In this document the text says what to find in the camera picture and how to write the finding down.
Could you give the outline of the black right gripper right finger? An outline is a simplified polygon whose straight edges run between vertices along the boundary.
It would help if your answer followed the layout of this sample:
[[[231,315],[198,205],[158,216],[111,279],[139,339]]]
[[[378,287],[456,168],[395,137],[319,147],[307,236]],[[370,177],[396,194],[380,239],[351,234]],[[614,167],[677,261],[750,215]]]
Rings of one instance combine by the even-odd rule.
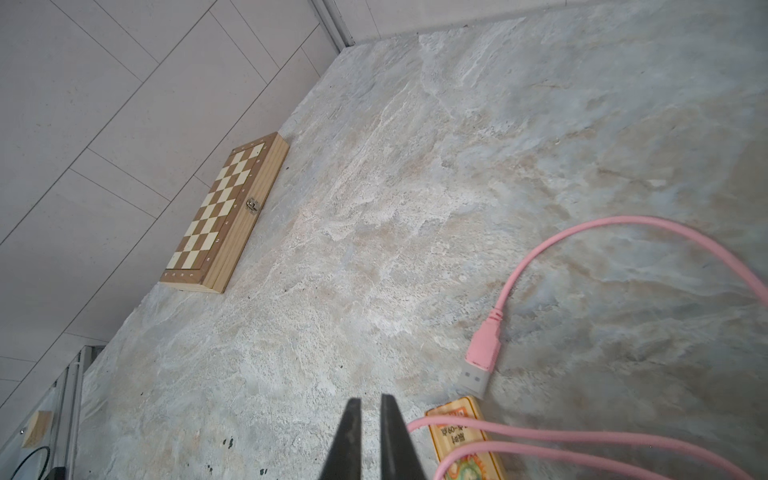
[[[425,480],[423,468],[393,395],[383,394],[380,408],[382,480]]]

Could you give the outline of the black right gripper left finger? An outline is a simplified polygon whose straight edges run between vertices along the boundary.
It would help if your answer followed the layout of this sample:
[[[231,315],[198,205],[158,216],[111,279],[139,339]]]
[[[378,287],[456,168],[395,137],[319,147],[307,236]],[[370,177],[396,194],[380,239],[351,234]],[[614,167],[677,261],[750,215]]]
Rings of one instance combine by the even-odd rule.
[[[361,399],[348,400],[319,480],[360,480],[362,472]]]

